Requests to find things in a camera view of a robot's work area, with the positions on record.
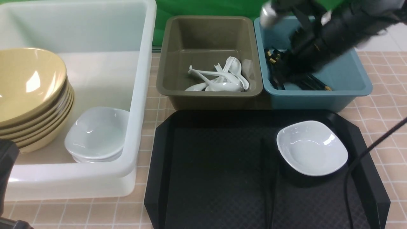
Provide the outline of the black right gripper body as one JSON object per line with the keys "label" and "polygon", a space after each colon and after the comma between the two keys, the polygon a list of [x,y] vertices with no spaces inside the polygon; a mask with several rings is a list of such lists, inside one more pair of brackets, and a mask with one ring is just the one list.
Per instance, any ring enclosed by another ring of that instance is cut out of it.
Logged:
{"label": "black right gripper body", "polygon": [[274,53],[271,75],[292,79],[320,71],[350,49],[350,2],[345,0],[327,11],[315,0],[270,1],[270,25],[293,13],[300,27],[290,35],[290,47]]}

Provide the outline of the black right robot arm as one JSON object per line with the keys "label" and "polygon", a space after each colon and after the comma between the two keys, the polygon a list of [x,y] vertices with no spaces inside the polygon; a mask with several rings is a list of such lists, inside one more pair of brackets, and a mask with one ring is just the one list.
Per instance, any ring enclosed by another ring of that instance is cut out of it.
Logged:
{"label": "black right robot arm", "polygon": [[315,0],[272,0],[281,17],[293,12],[301,23],[290,37],[291,47],[274,64],[275,74],[290,77],[315,73],[356,45],[388,27],[406,23],[405,0],[345,0],[321,23],[325,8]]}

